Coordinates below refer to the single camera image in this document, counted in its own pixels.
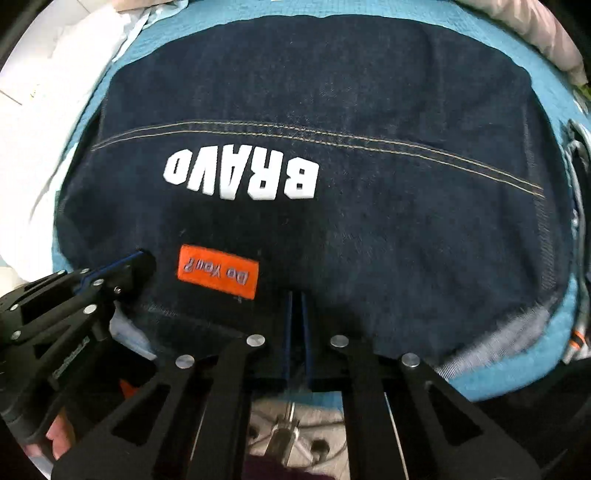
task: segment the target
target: blue fabric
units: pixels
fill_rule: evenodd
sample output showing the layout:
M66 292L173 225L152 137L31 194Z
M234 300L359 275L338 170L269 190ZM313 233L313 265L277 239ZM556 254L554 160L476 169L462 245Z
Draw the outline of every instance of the blue fabric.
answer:
M468 35L503 51L516 64L529 72L532 77L533 89L550 119L554 135L560 145L563 143L562 125L569 118L591 128L589 120L580 113L574 104L571 94L572 86L567 83L564 74L516 35L499 28L484 16L464 9L450 0L376 0L371 3L363 0L289 0L280 2L203 0L190 3L178 15L162 20L143 31L123 57L108 69L87 105L67 151L80 139L90 117L104 98L111 78L124 65L150 54L171 40L214 25L258 18L264 15L302 14L316 17L362 14L408 18L441 25ZM59 252L57 242L54 244L55 266L57 268L67 266ZM573 277L563 303L553 316L544 336L530 350L515 357L506 358L491 367L455 378L452 381L453 386L469 399L480 400L515 390L544 376L558 363L568 340L574 321L576 294L577 285Z

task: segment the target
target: white letter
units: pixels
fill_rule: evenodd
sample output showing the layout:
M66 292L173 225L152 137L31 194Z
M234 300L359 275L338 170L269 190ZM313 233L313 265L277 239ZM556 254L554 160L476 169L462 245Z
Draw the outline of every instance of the white letter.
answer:
M234 145L224 145L222 150L222 167L220 171L220 198L233 200L248 162L252 147L241 145L238 153L234 153Z
M187 180L192 156L193 152L190 150L181 150L170 155L164 167L164 179L173 185L181 185Z
M313 199L318 178L318 164L303 158L287 162L287 176L283 192L290 199Z
M277 195L283 153L271 150L268 168L265 168L266 158L267 149L255 147L251 165L254 175L248 183L248 194L253 200L275 200L275 196Z
M203 180L202 192L205 195L213 195L216 184L216 167L217 147L202 147L197 155L197 160L195 160L187 188L198 192Z

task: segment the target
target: dark blue denim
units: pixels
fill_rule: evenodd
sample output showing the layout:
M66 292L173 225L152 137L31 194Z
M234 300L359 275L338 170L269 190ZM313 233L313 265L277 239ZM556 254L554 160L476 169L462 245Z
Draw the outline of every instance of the dark blue denim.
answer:
M220 25L124 67L95 126L61 191L60 246L75 267L155 255L126 308L160 354L268 329L297 288L335 333L439 362L566 288L570 196L548 119L525 70L454 31L357 15ZM252 151L235 200L220 198L224 145L266 148L266 165L283 153L274 200L247 192ZM193 168L211 146L213 194L165 180L173 154ZM313 198L284 193L296 157L319 166ZM183 244L258 261L255 300L179 281Z

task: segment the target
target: pink fabric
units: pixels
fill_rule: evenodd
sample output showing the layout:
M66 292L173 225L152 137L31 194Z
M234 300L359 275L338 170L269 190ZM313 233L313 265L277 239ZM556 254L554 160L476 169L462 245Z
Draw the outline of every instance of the pink fabric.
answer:
M583 57L566 30L538 0L457 0L503 22L566 72L574 85L585 85Z
M165 4L171 0L112 0L113 7L118 12L133 10L134 8L147 8L152 5Z

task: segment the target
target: contrast stitching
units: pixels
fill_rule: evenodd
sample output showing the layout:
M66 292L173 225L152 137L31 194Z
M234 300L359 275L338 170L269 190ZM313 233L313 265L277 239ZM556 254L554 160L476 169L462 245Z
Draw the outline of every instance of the contrast stitching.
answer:
M292 125L276 125L276 124L253 124L250 122L221 122L221 121L186 121L186 122L178 122L175 124L165 124L165 125L157 125L155 127L142 127L142 128L135 128L133 130L129 130L127 132L124 132L122 134L117 134L117 135L113 135L112 137L107 138L106 140L102 140L100 142L98 142L94 148L101 148L101 147L105 147L106 143L108 142L108 145L111 145L113 142L110 142L111 140L115 139L115 138L119 138L119 137L123 137L124 135L128 135L128 134L132 134L132 133L137 133L137 132L142 132L145 130L154 130L157 128L166 128L166 127L177 127L179 125L191 125L191 124L195 124L195 125L232 125L232 126L237 126L237 127L267 127L267 128L285 128L285 129L289 129L289 130L296 130L298 132L307 132L307 133L314 133L317 135L326 135L326 136L334 136L334 137L341 137L341 138L350 138L352 140L364 140L367 142L378 142L378 143L387 143L387 144L392 144L392 145L402 145L404 147L411 147L411 148L419 148L421 150L427 150L429 152L432 153L436 153L439 155L445 155L446 157L451 157L451 158L455 158L457 160L460 161L464 161L467 163L471 163L474 165L477 165L479 167L482 168L486 168L490 171L494 171L495 173L498 173L500 175L505 175L515 181L518 181L520 183L524 183L526 185L529 185L530 187L533 187L535 189L540 189L543 190L543 188L539 185L536 185L535 183L530 183L526 180L520 179L518 177L514 177L513 175L511 175L510 173L507 173L506 171L502 171L502 170L498 170L495 167L491 167L489 165L486 165L485 163L481 163L479 161L476 160L470 160L468 158L464 158L464 157L459 157L458 155L454 155L452 153L448 153L448 152L444 152L444 151L440 151L440 150L435 150L432 148L428 148L425 147L423 145L417 145L417 144L412 144L412 143L407 143L407 142L401 142L401 141L397 141L397 140L382 140L380 138L371 138L371 137L361 137L358 135L347 135L347 134L340 134L340 133L335 133L335 132L324 132L322 130L313 130L310 128L305 128L305 127L294 127Z
M105 119L107 114L107 102L109 101L109 95L105 96L105 101L100 109L100 120L99 120L99 137L102 136L103 130L105 129Z
M394 151L394 150L383 150L381 148L370 148L370 147L362 147L360 145L342 145L342 144L337 144L337 143L330 143L330 142L323 142L320 140L312 140L311 138L300 138L300 137L288 137L286 135L278 135L278 134L264 134L264 133L241 133L241 132L216 132L216 131L212 131L212 130L178 130L175 132L163 132L160 134L149 134L149 135L136 135L134 137L128 137L128 138L121 138L119 140L114 140L110 143L107 143L105 145L101 145L100 147L95 147L92 149L92 151L96 151L99 150L101 148L104 147L108 147L109 145L118 143L118 142L125 142L128 140L133 140L134 138L147 138L147 137L162 137L163 135L174 135L174 134L219 134L219 135L244 135L244 136L252 136L252 137L277 137L277 138L287 138L289 140L299 140L302 142L309 142L309 143L316 143L316 144L323 144L323 145L329 145L331 147L345 147L345 148L354 148L354 149L359 149L359 150L368 150L368 151L373 151L373 152L380 152L380 153L391 153L391 154L398 154L398 155L407 155L409 157L419 157L419 158L424 158L425 160L430 160L436 163L440 163L442 165L448 165L450 167L454 167L454 168L458 168L459 170L463 170L463 171L467 171L469 173L474 173L476 175L480 175L482 177L486 177L487 179L491 179L494 181L498 181L501 183L506 183L507 185L511 185L513 187L515 187L516 189L520 189L523 192L529 193L531 195L534 195L536 197L542 197L544 198L544 195L542 195L541 193L537 193L537 192L532 192L530 190L527 190L523 187L520 187L519 185L515 185L514 183L511 183L510 181L506 181L506 180L501 180L501 179L496 179L494 177L491 177L489 175L486 175L484 173L481 173L479 171L475 171L475 170L470 170L468 168L464 168L464 167L460 167L458 165L454 165L453 163L448 163L448 162L444 162L442 160L436 160L435 158L430 158L430 157L425 157L424 155L419 155L418 153L409 153L409 152L399 152L399 151Z
M523 143L525 150L526 165L528 168L529 177L534 181L540 181L538 172L538 165L535 162L530 138L530 128L527 121L527 113L525 107L522 109L523 118ZM542 263L544 268L541 272L541 286L542 290L549 291L556 286L556 262L554 259L554 243L550 230L550 220L545 208L545 202L540 199L534 199L535 218L538 223L538 238L540 240L540 250L542 256Z

